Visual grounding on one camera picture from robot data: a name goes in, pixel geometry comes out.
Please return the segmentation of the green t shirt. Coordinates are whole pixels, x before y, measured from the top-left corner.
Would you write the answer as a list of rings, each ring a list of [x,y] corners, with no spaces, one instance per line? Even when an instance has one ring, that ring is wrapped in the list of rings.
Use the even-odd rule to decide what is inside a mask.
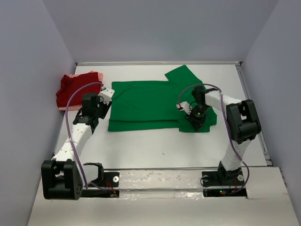
[[[188,86],[202,83],[185,65],[165,74],[166,81],[114,81],[112,89],[110,132],[170,129],[180,132],[195,130],[185,118],[184,111],[176,108],[177,100],[194,103]]]

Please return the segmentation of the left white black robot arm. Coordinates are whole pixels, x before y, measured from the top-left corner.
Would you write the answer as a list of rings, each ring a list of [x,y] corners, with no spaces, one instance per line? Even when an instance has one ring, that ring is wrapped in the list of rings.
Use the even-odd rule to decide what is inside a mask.
[[[104,119],[111,104],[114,90],[107,88],[99,94],[82,97],[82,107],[73,125],[67,126],[68,138],[51,160],[41,165],[42,188],[48,200],[78,200],[88,185],[98,187],[105,182],[101,163],[81,164],[79,157],[93,135],[99,119]]]

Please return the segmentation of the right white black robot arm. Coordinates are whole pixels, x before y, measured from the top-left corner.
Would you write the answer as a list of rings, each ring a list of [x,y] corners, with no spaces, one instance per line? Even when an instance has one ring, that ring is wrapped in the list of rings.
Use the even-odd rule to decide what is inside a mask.
[[[179,108],[186,112],[186,119],[193,129],[199,131],[204,127],[209,109],[215,108],[222,113],[229,137],[229,145],[218,169],[202,173],[202,186],[244,186],[247,179],[241,169],[243,156],[251,141],[261,132],[254,102],[225,96],[217,87],[205,89],[195,86],[191,94],[196,105],[191,107],[187,102],[182,102]]]

